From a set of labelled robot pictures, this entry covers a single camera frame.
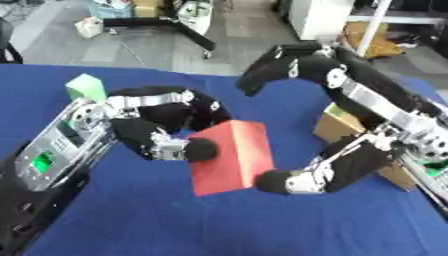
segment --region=chair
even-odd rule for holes
[[[22,55],[10,43],[14,26],[3,18],[0,18],[0,63],[23,64]]]

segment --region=cardboard box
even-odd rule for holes
[[[189,138],[206,138],[218,145],[216,158],[190,163],[198,196],[253,187],[258,175],[274,169],[262,123],[231,120]]]
[[[329,143],[333,143],[342,136],[364,131],[365,128],[356,117],[332,103],[324,110],[321,119],[316,125],[314,134]],[[379,170],[378,173],[405,191],[409,191],[416,186],[416,183],[406,174],[398,162],[394,162],[391,166]]]
[[[135,6],[161,7],[162,0],[132,0]]]
[[[154,18],[159,16],[159,7],[157,6],[135,6],[134,16],[138,18]]]

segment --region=green cube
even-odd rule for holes
[[[107,95],[100,79],[82,74],[68,82],[66,85],[71,100],[88,98],[96,102],[103,102]]]

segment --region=green light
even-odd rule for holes
[[[42,154],[38,155],[32,161],[34,168],[36,168],[36,170],[40,173],[45,173],[53,163],[53,160],[51,159],[52,155],[53,154],[50,151],[45,151]]]

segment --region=cable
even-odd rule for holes
[[[149,68],[149,67],[145,64],[145,62],[143,62],[143,60],[140,58],[140,56],[138,56],[137,53],[135,53],[135,52],[134,52],[131,48],[129,48],[125,43],[120,42],[120,44],[121,44],[124,48],[126,48],[126,50],[128,50],[128,51],[135,57],[135,59],[138,60],[138,62],[140,62],[140,64],[141,64],[143,67],[145,67],[145,68]]]

